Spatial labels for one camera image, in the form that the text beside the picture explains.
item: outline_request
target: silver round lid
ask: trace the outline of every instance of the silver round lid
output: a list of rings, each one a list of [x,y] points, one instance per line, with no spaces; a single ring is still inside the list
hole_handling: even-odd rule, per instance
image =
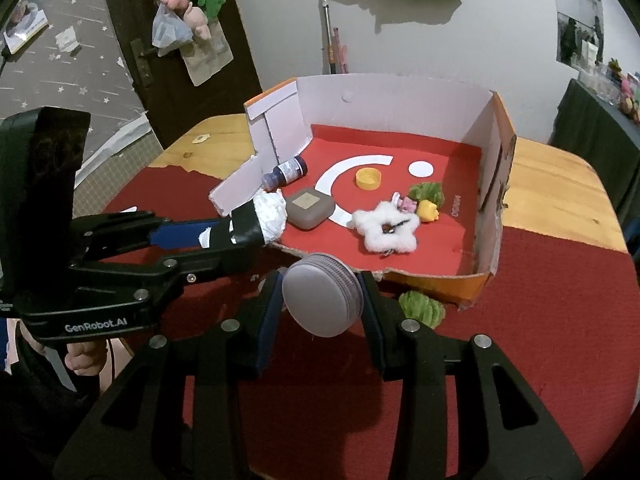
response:
[[[349,267],[329,254],[312,253],[289,267],[282,296],[293,319],[320,337],[347,330],[362,314],[360,284]]]

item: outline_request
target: yellow pepper toy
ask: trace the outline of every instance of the yellow pepper toy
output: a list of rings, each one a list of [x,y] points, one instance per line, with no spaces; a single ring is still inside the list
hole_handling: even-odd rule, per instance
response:
[[[433,222],[440,217],[438,206],[428,200],[420,200],[418,209],[415,213],[418,215],[421,222]]]

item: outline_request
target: door handle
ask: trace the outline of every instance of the door handle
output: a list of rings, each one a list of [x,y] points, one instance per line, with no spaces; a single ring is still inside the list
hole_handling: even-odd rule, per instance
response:
[[[133,59],[136,63],[136,68],[138,69],[138,75],[140,76],[140,81],[142,82],[142,86],[146,88],[154,81],[154,78],[151,75],[149,62],[146,58],[151,56],[153,53],[157,54],[158,51],[153,47],[145,48],[140,38],[132,40],[130,45],[131,51],[133,52]]]

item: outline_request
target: finger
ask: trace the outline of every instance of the finger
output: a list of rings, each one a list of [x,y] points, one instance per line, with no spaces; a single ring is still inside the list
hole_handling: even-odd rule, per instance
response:
[[[88,368],[94,364],[94,359],[89,355],[77,355],[72,356],[67,354],[65,357],[65,365],[69,370],[79,370],[81,368]]]
[[[99,373],[106,362],[106,352],[98,354],[82,354],[79,356],[72,356],[71,354],[67,354],[65,357],[66,367],[76,372],[79,370],[92,370],[95,368],[97,369],[97,372],[95,373]]]
[[[81,368],[79,370],[74,370],[74,373],[77,376],[91,377],[91,376],[98,375],[101,370],[102,370],[101,366],[91,366],[89,368]]]
[[[66,345],[66,352],[73,357],[83,354],[98,354],[100,352],[106,353],[107,342],[103,340],[99,341],[85,341],[82,343],[68,343]]]

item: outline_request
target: green cabbage toy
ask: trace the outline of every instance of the green cabbage toy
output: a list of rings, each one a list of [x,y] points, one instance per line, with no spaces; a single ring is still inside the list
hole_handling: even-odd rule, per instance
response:
[[[438,210],[440,210],[442,204],[444,204],[442,184],[439,182],[423,182],[421,184],[414,184],[409,188],[407,196],[416,202],[420,202],[421,200],[433,202]]]
[[[430,328],[436,328],[446,314],[443,304],[416,290],[401,294],[398,303],[407,318],[423,322]]]

